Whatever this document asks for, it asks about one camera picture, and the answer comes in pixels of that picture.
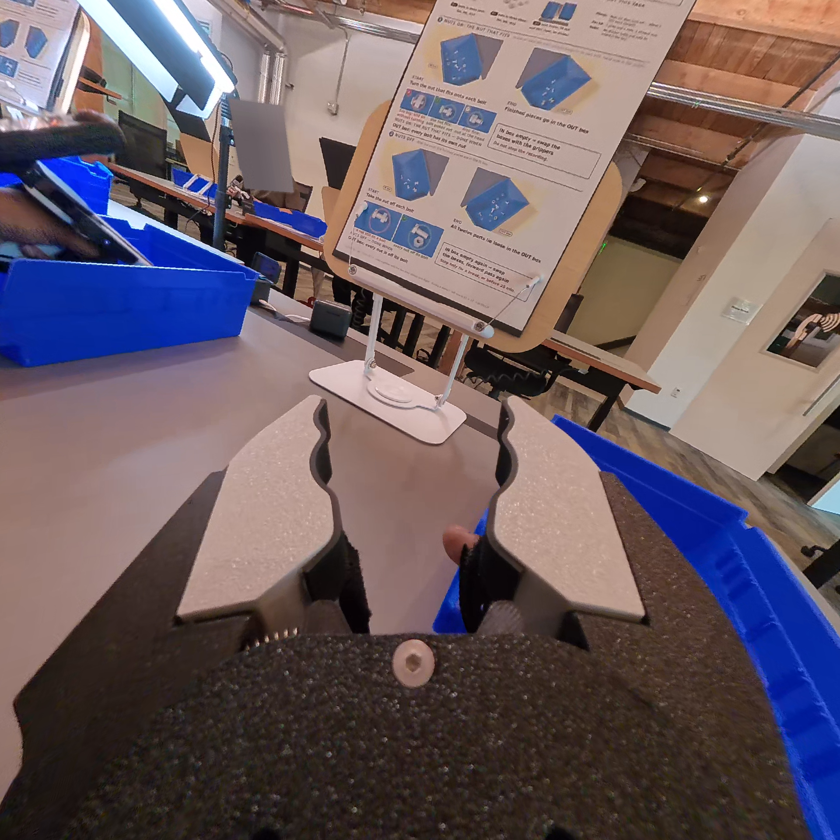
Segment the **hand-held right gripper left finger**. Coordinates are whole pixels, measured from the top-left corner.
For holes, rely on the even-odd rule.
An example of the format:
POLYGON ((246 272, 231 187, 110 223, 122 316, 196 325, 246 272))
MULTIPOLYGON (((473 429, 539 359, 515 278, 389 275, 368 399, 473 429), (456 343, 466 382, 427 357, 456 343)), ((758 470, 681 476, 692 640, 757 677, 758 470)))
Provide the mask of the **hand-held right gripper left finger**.
POLYGON ((302 624, 310 603, 344 584, 339 503, 329 488, 326 401, 307 396, 229 463, 177 616, 245 614, 302 624))

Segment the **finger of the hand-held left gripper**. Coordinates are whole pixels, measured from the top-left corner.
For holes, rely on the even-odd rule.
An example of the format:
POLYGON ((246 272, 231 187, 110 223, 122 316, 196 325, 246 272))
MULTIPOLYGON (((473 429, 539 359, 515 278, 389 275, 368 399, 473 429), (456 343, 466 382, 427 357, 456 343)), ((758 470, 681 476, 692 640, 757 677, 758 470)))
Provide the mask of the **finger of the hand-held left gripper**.
POLYGON ((19 188, 63 228, 84 239, 96 251, 90 261, 100 264, 152 266, 137 248, 93 213, 69 186, 41 162, 18 168, 19 188))

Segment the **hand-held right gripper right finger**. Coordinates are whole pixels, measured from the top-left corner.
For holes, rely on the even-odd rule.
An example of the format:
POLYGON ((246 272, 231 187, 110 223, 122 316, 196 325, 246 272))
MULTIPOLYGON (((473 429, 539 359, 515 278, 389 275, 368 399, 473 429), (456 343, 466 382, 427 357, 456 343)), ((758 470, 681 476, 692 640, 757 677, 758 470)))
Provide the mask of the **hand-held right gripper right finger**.
POLYGON ((574 439, 516 396, 500 405, 499 489, 489 504, 489 586, 531 634, 569 613, 641 623, 645 606, 602 472, 574 439))

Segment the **person's left hand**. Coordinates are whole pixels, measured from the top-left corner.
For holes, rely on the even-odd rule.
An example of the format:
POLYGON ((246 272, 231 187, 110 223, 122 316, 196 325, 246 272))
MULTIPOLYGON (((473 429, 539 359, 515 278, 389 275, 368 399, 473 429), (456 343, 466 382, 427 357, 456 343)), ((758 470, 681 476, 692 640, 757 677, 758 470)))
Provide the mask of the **person's left hand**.
POLYGON ((1 253, 3 259, 80 261, 98 257, 95 245, 13 187, 1 189, 1 253))

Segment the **person's right hand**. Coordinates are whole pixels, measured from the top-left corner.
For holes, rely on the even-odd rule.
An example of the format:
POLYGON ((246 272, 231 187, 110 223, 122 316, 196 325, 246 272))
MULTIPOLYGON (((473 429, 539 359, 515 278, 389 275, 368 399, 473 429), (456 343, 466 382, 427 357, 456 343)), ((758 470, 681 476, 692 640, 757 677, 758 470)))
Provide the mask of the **person's right hand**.
POLYGON ((457 524, 447 527, 443 533, 444 551, 456 565, 460 565, 465 552, 473 550, 479 541, 480 535, 457 524))

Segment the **printed instruction sheet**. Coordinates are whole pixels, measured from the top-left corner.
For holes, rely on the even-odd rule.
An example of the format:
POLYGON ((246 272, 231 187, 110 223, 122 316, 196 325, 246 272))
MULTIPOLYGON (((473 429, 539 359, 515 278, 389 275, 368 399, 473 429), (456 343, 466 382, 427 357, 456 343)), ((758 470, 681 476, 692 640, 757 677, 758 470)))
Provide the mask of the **printed instruction sheet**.
POLYGON ((76 1, 1 2, 1 81, 7 102, 50 110, 76 1))
POLYGON ((436 2, 333 247, 520 335, 694 2, 436 2))

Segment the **wooden office desk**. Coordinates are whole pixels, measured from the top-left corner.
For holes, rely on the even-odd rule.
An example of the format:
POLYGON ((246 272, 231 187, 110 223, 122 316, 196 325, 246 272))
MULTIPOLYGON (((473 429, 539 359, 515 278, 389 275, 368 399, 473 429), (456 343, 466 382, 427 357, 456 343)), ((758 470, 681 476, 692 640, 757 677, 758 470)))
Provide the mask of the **wooden office desk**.
MULTIPOLYGON (((109 163, 108 168, 116 179, 128 184, 132 194, 162 207, 166 223, 176 215, 197 215, 196 221, 203 233, 203 242, 211 243, 215 209, 213 202, 154 175, 115 163, 109 163)), ((323 244, 320 240, 274 220, 244 214, 234 208, 226 211, 226 220, 227 231, 234 234, 237 258, 247 265, 260 250, 282 262, 303 264, 330 272, 323 259, 323 244)))
POLYGON ((568 368, 560 374, 561 379, 604 397, 587 425, 592 432, 600 429, 624 388, 655 395, 661 392, 659 383, 635 362, 566 333, 552 332, 542 346, 568 362, 568 368))

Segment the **studio light panel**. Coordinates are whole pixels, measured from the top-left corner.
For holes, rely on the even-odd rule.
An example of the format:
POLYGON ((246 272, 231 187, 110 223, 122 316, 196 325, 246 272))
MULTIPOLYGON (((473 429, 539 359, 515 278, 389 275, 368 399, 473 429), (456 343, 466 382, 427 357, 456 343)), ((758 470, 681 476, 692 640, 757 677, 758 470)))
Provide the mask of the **studio light panel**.
POLYGON ((181 1, 79 1, 173 111, 208 119, 236 89, 204 29, 181 1))

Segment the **black light stand pole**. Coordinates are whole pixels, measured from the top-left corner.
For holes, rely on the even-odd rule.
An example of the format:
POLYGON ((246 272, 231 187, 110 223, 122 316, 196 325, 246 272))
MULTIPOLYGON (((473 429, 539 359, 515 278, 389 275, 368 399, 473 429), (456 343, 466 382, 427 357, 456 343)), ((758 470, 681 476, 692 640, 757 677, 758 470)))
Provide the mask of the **black light stand pole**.
POLYGON ((234 145, 232 115, 228 100, 229 95, 224 94, 220 99, 218 109, 220 124, 218 133, 218 164, 217 174, 215 176, 217 189, 214 198, 213 247, 220 252, 225 252, 226 213, 228 209, 228 186, 230 182, 228 177, 229 159, 231 148, 234 145))

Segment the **black device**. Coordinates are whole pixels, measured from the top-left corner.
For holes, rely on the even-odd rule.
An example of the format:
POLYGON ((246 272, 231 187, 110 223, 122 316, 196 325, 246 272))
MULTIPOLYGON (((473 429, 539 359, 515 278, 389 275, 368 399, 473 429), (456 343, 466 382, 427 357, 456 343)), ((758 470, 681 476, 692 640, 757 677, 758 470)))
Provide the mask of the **black device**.
POLYGON ((261 252, 256 252, 251 262, 251 268, 257 272, 255 288, 250 304, 258 306, 262 302, 268 302, 270 291, 281 291, 279 285, 281 277, 280 262, 261 252))

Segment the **dark grey box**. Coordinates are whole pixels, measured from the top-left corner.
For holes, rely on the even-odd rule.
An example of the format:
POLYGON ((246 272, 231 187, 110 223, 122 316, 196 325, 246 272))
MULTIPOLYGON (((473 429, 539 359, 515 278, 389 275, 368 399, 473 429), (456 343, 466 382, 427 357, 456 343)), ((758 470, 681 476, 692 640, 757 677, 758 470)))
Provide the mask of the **dark grey box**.
POLYGON ((311 307, 309 329, 330 340, 344 341, 350 330, 352 310, 336 301, 315 300, 311 307))

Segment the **instruction sign board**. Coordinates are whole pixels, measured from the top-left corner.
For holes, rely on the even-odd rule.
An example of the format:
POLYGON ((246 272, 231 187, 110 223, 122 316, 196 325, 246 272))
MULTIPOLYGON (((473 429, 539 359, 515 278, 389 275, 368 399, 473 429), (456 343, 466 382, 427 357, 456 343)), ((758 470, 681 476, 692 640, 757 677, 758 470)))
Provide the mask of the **instruction sign board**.
POLYGON ((484 340, 490 346, 506 352, 519 353, 530 350, 550 339, 554 326, 571 294, 575 293, 592 261, 599 253, 604 238, 622 202, 622 178, 615 164, 609 164, 581 221, 567 245, 552 276, 542 285, 542 295, 521 335, 514 336, 501 329, 501 318, 495 317, 493 334, 484 336, 471 327, 476 318, 456 310, 450 301, 443 303, 410 291, 378 276, 364 278, 363 270, 351 271, 347 260, 334 254, 346 222, 354 208, 364 173, 371 161, 377 139, 392 103, 384 101, 370 114, 364 124, 356 152, 340 191, 330 187, 322 189, 324 219, 328 231, 324 236, 322 252, 329 266, 329 273, 354 285, 380 294, 410 311, 417 312, 441 324, 464 333, 471 339, 484 340))

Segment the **framed wall picture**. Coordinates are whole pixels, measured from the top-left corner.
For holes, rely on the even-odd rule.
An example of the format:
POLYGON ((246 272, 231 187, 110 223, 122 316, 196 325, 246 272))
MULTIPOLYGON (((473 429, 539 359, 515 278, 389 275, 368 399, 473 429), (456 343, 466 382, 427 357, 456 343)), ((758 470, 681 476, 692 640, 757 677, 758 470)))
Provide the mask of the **framed wall picture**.
POLYGON ((818 369, 839 347, 839 275, 824 273, 765 352, 818 369))

